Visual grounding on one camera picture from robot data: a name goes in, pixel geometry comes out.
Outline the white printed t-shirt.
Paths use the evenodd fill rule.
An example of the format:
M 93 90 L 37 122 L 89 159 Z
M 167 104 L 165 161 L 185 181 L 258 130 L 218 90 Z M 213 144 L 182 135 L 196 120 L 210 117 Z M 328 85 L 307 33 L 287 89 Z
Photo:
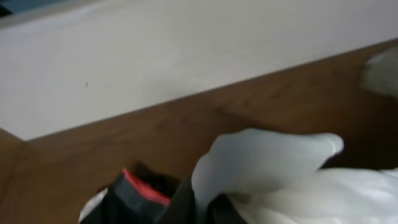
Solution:
M 225 194 L 247 223 L 396 223 L 397 171 L 324 169 L 343 147 L 333 133 L 218 136 L 192 174 L 196 222 Z

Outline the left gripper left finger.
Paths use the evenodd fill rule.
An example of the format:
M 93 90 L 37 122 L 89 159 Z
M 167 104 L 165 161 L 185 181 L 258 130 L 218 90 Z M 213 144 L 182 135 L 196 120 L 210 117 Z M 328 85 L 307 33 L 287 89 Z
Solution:
M 183 179 L 156 224 L 194 224 L 195 198 L 191 177 Z

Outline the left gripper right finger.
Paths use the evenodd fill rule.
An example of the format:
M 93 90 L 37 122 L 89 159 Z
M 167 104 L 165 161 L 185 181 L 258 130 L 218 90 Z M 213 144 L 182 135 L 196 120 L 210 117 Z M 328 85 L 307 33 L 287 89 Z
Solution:
M 217 196 L 210 204 L 206 224 L 247 224 L 226 194 Z

